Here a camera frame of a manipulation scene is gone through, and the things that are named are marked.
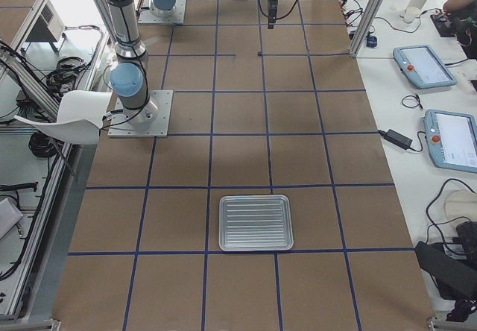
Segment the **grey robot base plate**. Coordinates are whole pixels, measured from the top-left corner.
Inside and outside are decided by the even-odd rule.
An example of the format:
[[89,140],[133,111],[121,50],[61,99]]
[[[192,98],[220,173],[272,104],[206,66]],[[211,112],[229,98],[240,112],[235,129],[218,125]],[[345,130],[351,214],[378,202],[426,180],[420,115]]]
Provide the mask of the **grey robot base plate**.
[[113,115],[108,136],[110,138],[167,137],[172,99],[172,90],[149,89],[148,102],[142,110],[131,110],[128,99],[119,96],[115,109],[122,112]]

